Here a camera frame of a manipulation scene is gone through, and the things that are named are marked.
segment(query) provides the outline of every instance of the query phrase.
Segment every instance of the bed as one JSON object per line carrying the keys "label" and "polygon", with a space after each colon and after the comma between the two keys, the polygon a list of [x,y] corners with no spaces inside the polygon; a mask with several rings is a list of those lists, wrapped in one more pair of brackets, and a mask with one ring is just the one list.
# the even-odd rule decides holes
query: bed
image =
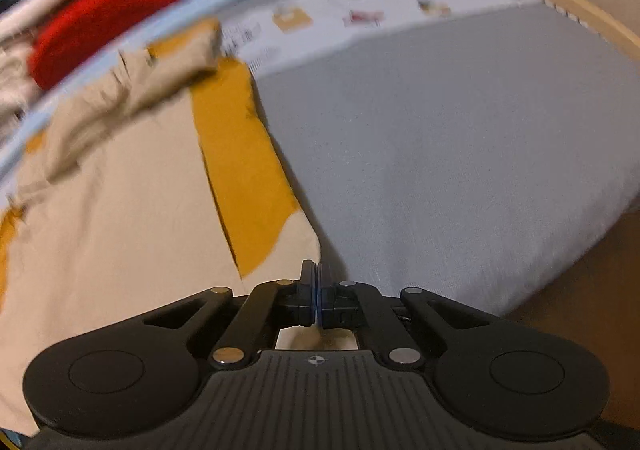
{"label": "bed", "polygon": [[[222,51],[252,73],[256,113],[323,262],[386,294],[422,286],[502,315],[534,297],[514,318],[587,345],[612,371],[609,417],[637,419],[616,370],[620,345],[575,329],[582,316],[596,312],[596,323],[609,314],[593,293],[609,286],[613,268],[584,275],[608,256],[607,240],[535,295],[596,245],[640,191],[638,37],[585,0],[179,5],[47,96],[0,152],[3,185],[11,186],[21,146],[60,101],[107,73],[118,51],[214,14]],[[626,215],[622,228],[635,231],[635,221]],[[567,279],[577,284],[559,287]]]}

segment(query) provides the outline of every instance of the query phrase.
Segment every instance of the logo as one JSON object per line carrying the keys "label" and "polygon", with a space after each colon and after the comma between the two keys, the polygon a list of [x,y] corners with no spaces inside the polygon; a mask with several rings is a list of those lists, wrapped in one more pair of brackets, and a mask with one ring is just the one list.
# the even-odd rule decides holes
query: logo
{"label": "logo", "polygon": [[314,354],[312,357],[306,359],[314,367],[318,367],[325,363],[326,359],[320,356],[320,354]]}

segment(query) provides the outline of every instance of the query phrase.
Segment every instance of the gray fitted sheet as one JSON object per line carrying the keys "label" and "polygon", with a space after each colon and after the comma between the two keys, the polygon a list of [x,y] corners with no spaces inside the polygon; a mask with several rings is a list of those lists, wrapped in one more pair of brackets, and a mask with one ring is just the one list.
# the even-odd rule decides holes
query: gray fitted sheet
{"label": "gray fitted sheet", "polygon": [[638,66],[544,5],[374,37],[257,88],[322,260],[386,294],[503,313],[640,188]]}

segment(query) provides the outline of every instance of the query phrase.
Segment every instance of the printed pattern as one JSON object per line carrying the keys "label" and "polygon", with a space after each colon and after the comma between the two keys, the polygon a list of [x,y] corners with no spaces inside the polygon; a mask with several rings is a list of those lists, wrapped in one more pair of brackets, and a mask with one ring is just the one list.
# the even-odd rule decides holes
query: printed pattern
{"label": "printed pattern", "polygon": [[223,23],[223,51],[255,77],[308,62],[374,34],[540,0],[283,0]]}

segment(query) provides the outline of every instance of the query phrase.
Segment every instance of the circular pad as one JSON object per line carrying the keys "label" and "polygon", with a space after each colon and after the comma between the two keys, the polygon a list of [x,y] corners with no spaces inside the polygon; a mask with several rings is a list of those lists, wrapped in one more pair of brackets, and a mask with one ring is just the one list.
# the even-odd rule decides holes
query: circular pad
{"label": "circular pad", "polygon": [[513,351],[498,356],[490,366],[498,385],[519,394],[545,394],[564,380],[564,369],[551,356]]}
{"label": "circular pad", "polygon": [[457,331],[434,382],[464,423],[522,441],[580,432],[609,396],[607,372],[589,351],[506,320]]}
{"label": "circular pad", "polygon": [[96,351],[78,358],[71,365],[69,379],[81,390],[109,394],[134,385],[144,372],[145,364],[135,354]]}

